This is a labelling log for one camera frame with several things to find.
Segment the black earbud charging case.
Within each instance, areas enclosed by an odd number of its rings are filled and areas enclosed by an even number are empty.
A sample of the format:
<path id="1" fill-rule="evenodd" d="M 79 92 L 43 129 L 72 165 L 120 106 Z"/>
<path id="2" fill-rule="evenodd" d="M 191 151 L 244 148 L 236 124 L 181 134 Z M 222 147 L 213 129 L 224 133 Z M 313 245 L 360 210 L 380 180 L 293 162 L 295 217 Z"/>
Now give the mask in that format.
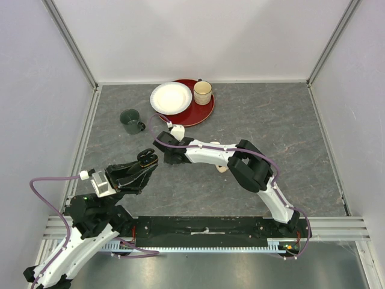
<path id="1" fill-rule="evenodd" d="M 137 155 L 137 161 L 142 168 L 149 167 L 158 162 L 158 156 L 152 148 L 145 149 Z"/>

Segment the pink earbud charging case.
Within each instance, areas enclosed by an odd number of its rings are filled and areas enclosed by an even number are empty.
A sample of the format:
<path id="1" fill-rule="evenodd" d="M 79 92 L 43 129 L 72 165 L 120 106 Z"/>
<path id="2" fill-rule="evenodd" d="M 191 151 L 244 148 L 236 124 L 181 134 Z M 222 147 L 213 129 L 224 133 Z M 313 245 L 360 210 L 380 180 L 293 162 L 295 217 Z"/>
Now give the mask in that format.
<path id="1" fill-rule="evenodd" d="M 218 165 L 216 165 L 216 169 L 217 169 L 220 173 L 224 173 L 224 172 L 228 171 L 228 167 L 226 167 L 226 166 L 218 166 Z"/>

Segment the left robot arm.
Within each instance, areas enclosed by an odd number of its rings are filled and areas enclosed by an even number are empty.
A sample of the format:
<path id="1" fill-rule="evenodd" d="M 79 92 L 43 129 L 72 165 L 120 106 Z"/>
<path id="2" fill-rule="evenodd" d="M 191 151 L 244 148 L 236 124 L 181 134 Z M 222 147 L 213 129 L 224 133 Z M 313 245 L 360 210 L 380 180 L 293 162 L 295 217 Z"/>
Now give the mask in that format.
<path id="1" fill-rule="evenodd" d="M 71 198 L 64 221 L 66 236 L 49 257 L 23 275 L 32 288 L 69 288 L 80 268 L 101 247 L 125 237 L 137 224 L 118 202 L 126 194 L 139 194 L 149 182 L 158 161 L 134 161 L 108 166 L 104 172 L 83 170 L 76 179 L 90 180 L 94 193 Z"/>

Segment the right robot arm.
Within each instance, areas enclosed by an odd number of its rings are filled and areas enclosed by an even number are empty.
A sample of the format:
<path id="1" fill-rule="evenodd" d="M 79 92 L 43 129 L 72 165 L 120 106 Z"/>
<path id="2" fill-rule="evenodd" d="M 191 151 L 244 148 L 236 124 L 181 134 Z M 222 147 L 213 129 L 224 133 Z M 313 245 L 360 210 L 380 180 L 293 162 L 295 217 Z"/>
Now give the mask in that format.
<path id="1" fill-rule="evenodd" d="M 276 164 L 249 141 L 225 145 L 189 137 L 178 140 L 163 131 L 153 144 L 164 153 L 164 161 L 168 164 L 205 163 L 227 168 L 242 188 L 259 195 L 276 222 L 279 235 L 289 237 L 297 230 L 300 214 L 277 185 L 279 170 L 272 170 Z"/>

